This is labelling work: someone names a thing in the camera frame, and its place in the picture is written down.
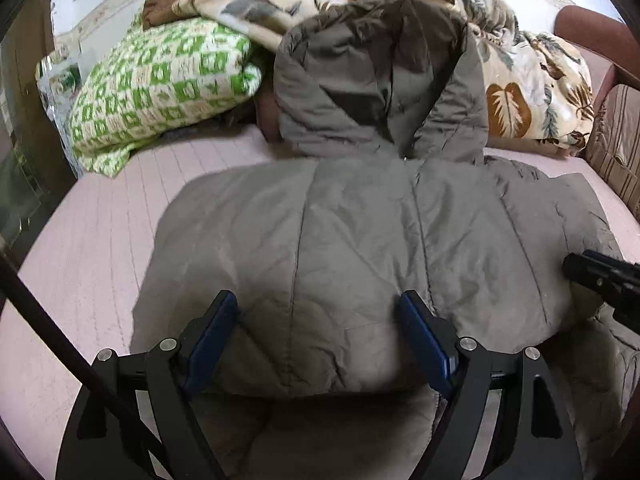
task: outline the striped cushion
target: striped cushion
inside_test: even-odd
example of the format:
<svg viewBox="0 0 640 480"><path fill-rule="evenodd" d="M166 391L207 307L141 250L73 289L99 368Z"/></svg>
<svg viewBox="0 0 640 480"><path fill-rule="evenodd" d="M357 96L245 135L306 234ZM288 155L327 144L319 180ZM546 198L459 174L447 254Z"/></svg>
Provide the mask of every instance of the striped cushion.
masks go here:
<svg viewBox="0 0 640 480"><path fill-rule="evenodd" d="M640 220L640 91L613 87L596 117L586 159Z"/></svg>

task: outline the green and white patterned blanket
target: green and white patterned blanket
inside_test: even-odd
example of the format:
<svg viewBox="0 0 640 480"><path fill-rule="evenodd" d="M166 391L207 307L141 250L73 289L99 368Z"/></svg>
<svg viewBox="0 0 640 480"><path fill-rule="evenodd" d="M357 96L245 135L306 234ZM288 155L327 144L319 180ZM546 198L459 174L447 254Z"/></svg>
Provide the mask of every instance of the green and white patterned blanket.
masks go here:
<svg viewBox="0 0 640 480"><path fill-rule="evenodd" d="M250 40L203 18L142 31L136 20L95 65L71 111L82 166L114 177L133 150L161 133L213 117L252 97L261 70Z"/></svg>

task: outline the brown fabric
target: brown fabric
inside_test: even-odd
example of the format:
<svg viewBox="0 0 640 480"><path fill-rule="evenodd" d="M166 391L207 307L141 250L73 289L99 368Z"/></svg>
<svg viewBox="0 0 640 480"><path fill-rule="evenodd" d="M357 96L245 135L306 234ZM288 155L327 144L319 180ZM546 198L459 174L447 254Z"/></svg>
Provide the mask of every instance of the brown fabric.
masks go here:
<svg viewBox="0 0 640 480"><path fill-rule="evenodd" d="M640 219L640 91L617 85L607 96L586 159Z"/></svg>
<svg viewBox="0 0 640 480"><path fill-rule="evenodd" d="M640 78L640 45L624 23L577 6L563 7L554 34L607 57Z"/></svg>
<svg viewBox="0 0 640 480"><path fill-rule="evenodd" d="M171 6L176 0L145 0L142 9L142 29L164 25L165 23L177 22L184 18L178 16L171 10Z"/></svg>
<svg viewBox="0 0 640 480"><path fill-rule="evenodd" d="M256 124L267 142L280 142L280 109L273 93L273 72L265 75L254 96Z"/></svg>

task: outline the floral blanket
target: floral blanket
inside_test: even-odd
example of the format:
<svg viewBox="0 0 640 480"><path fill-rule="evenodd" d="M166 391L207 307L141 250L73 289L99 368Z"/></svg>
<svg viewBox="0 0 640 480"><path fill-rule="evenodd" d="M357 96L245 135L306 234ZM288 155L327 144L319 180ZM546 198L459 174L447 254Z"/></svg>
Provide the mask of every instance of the floral blanket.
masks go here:
<svg viewBox="0 0 640 480"><path fill-rule="evenodd" d="M334 5L358 0L148 0L149 26L203 16L275 52L282 36ZM593 127L591 76L561 38L520 31L503 0L429 0L458 12L475 32L482 59L492 139L531 139L564 154L583 149ZM519 149L520 141L500 147Z"/></svg>

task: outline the bed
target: bed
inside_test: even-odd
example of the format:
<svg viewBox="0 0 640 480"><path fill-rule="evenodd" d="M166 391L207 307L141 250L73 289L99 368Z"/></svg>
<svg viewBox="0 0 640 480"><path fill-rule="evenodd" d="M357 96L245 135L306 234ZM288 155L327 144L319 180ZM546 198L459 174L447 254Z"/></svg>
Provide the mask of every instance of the bed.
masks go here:
<svg viewBox="0 0 640 480"><path fill-rule="evenodd" d="M583 174L625 258L640 261L640 226L584 160L489 148L486 154L533 164L549 176ZM132 309L167 204L202 174L290 156L251 125L226 136L196 135L143 150L114 180L87 174L44 228L20 276L87 360L102 348L126 354ZM79 383L10 304L0 317L0 377L5 425L41 475L53 479Z"/></svg>

